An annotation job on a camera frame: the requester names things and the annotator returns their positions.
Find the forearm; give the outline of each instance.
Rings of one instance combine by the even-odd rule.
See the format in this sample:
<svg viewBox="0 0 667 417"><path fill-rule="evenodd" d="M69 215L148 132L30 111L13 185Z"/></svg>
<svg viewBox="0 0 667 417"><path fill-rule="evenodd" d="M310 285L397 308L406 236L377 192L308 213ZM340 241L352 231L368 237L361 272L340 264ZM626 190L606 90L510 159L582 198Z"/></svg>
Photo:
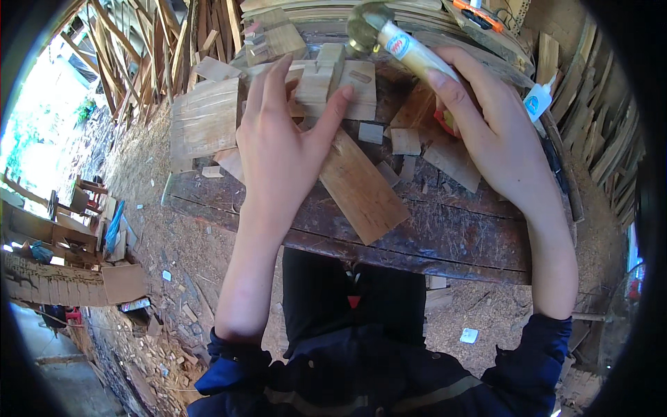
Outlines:
<svg viewBox="0 0 667 417"><path fill-rule="evenodd" d="M535 313L563 320L570 317L578 290L574 245L562 205L526 218L532 253Z"/></svg>
<svg viewBox="0 0 667 417"><path fill-rule="evenodd" d="M230 342L260 344L271 303L275 258L284 238L243 205L234 250L215 313L215 334Z"/></svg>

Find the sawdust-covered floor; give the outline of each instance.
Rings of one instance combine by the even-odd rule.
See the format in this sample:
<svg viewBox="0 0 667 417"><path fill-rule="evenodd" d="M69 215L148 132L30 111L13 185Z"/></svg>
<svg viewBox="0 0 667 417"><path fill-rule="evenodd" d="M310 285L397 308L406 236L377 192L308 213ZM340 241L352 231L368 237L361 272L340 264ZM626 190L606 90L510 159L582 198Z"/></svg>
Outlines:
<svg viewBox="0 0 667 417"><path fill-rule="evenodd" d="M191 352L189 348L208 343L207 333L212 321L201 303L207 302L215 311L235 234L160 206L169 176L168 103L165 101L159 107L146 127L143 123L134 123L117 140L101 174L111 194L125 200L125 216L139 238L133 254L149 277L150 296L163 310L166 329L162 338L133 336L128 331L96 331L96 338L103 339L104 343L95 345L97 349L106 346L104 349L113 350L117 362L123 362L125 367L137 364L155 390L157 407L178 415L187 403L198 398L191 390L203 367L189 361L178 364L170 358L182 356L183 348ZM576 309L597 312L599 310L591 310L590 306L601 299L598 296L607 294L611 283L619 280L624 271L626 243L602 192L593 186L585 171L578 168L575 171L586 206L586 220L577 225L580 295ZM143 204L143 208L137 209L138 204ZM163 270L171 272L171 282L161 278ZM186 275L193 285L201 288L206 300L197 297ZM513 330L512 325L520 322L531 308L530 287L463 280L450 280L450 283L454 301L427 313L426 344L430 350L455 356L473 375L481 376L486 368L494 365L496 344L503 349L518 345L521 330ZM277 305L281 299L280 253L275 267L271 313L262 342L263 348L275 359L280 359L283 353L279 345L284 318ZM203 332L182 314L182 305L186 303L199 317ZM120 330L132 327L113 308L93 310L92 324L114 330L117 326L121 326ZM464 328L479 330L475 344L459 342ZM166 378L162 376L160 363L169 370Z"/></svg>

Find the person's right hand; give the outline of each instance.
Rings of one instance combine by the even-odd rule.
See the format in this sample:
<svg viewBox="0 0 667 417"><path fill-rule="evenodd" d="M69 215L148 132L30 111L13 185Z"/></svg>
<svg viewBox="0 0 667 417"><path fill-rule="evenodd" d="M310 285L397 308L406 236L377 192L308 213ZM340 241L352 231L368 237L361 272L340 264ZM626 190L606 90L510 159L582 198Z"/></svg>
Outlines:
<svg viewBox="0 0 667 417"><path fill-rule="evenodd" d="M428 70L431 88L452 112L484 179L526 218L537 221L545 214L554 214L554 208L562 216L558 186L516 90L459 47L433 50L470 82L482 106L484 118L463 85L440 71Z"/></svg>

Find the concrete floor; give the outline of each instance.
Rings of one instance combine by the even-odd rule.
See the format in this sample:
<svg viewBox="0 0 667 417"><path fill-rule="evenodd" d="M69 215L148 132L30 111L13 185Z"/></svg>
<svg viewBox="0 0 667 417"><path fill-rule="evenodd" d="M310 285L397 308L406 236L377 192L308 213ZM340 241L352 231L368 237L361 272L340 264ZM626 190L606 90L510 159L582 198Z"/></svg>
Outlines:
<svg viewBox="0 0 667 417"><path fill-rule="evenodd" d="M56 338L41 316L33 310L11 304L30 356L38 363L44 379L66 413L82 417L115 417L125 410L111 391L105 389L86 357L63 334Z"/></svg>

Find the green plant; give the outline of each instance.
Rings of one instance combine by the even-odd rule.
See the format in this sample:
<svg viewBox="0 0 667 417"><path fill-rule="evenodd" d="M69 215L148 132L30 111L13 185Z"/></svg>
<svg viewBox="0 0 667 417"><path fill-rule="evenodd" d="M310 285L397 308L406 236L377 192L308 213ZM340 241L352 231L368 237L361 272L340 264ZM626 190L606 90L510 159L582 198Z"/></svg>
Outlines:
<svg viewBox="0 0 667 417"><path fill-rule="evenodd" d="M81 105L77 108L77 114L79 115L77 122L83 123L84 121L88 120L95 109L97 109L97 104L95 104L93 100L87 99L81 103Z"/></svg>

